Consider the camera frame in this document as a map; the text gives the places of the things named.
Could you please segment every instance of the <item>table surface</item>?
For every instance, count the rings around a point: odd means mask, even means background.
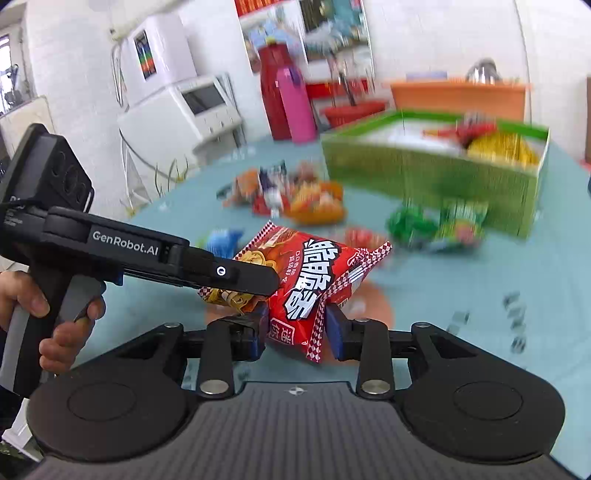
[[[246,242],[267,220],[253,216],[248,208],[224,209],[216,191],[247,168],[283,159],[288,168],[294,168],[302,159],[322,160],[322,149],[319,143],[295,146],[270,140],[244,147],[143,210],[132,223],[187,238],[191,244],[213,229],[240,228]],[[473,254],[397,251],[370,273],[365,289],[370,304],[360,299],[350,304],[357,310],[353,314],[361,316],[382,300],[377,315],[389,318],[378,319],[391,329],[408,330],[414,322],[428,321],[550,381],[566,404],[566,420],[552,453],[586,478],[591,473],[589,177],[555,145],[547,160],[540,213],[527,241],[489,231]],[[350,225],[385,232],[388,216],[399,205],[399,200],[380,194],[345,191]],[[284,219],[279,223],[290,225]],[[509,310],[504,305],[507,296],[515,300]],[[162,323],[181,322],[186,330],[200,329],[205,318],[215,314],[194,290],[131,277],[126,277],[123,287],[109,285],[105,300],[107,313],[97,322],[80,362]],[[525,315],[522,332],[512,329],[511,315],[519,312]],[[525,340],[521,352],[512,347],[517,336],[522,337],[519,343]],[[238,381],[347,380],[355,384],[355,362],[312,364],[294,352],[269,348],[269,343],[258,362],[236,367]],[[187,383],[194,381],[197,362],[190,363]],[[397,388],[408,386],[405,362],[394,361],[394,366]]]

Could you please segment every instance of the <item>hand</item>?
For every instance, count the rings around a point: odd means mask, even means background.
[[[49,304],[30,275],[25,272],[0,273],[0,327],[3,330],[8,331],[17,302],[37,318],[49,313]],[[95,320],[104,314],[105,302],[101,297],[88,305],[86,317],[58,325],[53,331],[53,337],[46,338],[39,344],[39,364],[42,369],[55,374],[68,371],[86,344]]]

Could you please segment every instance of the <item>red snack bag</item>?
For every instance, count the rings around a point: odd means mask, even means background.
[[[235,260],[263,262],[275,268],[281,279],[269,304],[268,337],[298,346],[306,357],[320,361],[324,332],[324,305],[328,300],[344,304],[369,271],[392,250],[389,242],[369,252],[352,248],[268,222]],[[206,301],[220,303],[236,296],[201,288]],[[240,308],[250,312],[261,299],[254,297]]]

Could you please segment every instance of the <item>display screen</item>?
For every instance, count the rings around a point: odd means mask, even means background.
[[[199,115],[205,110],[210,108],[223,105],[222,95],[217,91],[215,85],[208,85],[197,90],[191,90],[190,92],[184,92],[183,98],[187,102],[189,108],[193,112],[193,115]]]
[[[152,50],[150,49],[145,30],[135,37],[135,48],[138,51],[139,64],[142,67],[144,79],[147,80],[156,73],[156,65],[152,58]]]

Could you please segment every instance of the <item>green snack bag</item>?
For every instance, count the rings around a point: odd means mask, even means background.
[[[488,204],[464,200],[445,200],[441,209],[439,230],[429,250],[476,248],[482,243]]]
[[[423,209],[410,199],[390,217],[387,228],[398,244],[408,248],[423,246],[437,232],[437,224],[426,219]]]

